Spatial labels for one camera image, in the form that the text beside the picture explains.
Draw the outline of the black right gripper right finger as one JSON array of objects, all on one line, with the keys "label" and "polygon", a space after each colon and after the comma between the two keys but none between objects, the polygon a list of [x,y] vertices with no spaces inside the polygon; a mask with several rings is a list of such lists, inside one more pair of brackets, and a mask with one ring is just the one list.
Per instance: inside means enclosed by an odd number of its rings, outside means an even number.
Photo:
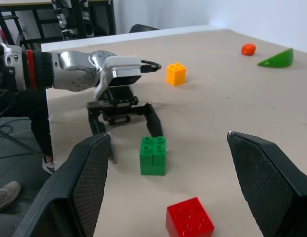
[{"label": "black right gripper right finger", "polygon": [[239,185],[265,237],[307,237],[307,175],[273,142],[227,134]]}]

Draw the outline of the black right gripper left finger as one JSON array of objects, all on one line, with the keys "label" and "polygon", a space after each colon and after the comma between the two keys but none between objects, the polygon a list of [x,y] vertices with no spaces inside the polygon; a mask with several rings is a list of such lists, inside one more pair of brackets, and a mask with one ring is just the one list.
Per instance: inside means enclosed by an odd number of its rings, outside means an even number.
[{"label": "black right gripper left finger", "polygon": [[110,135],[102,133],[75,145],[46,180],[13,236],[93,236],[104,197],[110,142]]}]

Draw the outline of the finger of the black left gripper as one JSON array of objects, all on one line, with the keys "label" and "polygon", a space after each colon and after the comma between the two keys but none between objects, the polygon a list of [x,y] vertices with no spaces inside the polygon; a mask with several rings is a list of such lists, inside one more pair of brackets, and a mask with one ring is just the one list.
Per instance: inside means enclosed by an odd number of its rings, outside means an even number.
[{"label": "finger of the black left gripper", "polygon": [[[100,133],[107,133],[104,123],[100,122],[98,119],[99,116],[100,116],[100,111],[97,111],[96,109],[88,109],[88,121],[93,135]],[[108,157],[113,163],[116,163],[111,143],[109,145]]]},{"label": "finger of the black left gripper", "polygon": [[151,104],[147,103],[142,107],[142,114],[146,118],[146,126],[151,136],[164,136],[160,120]]}]

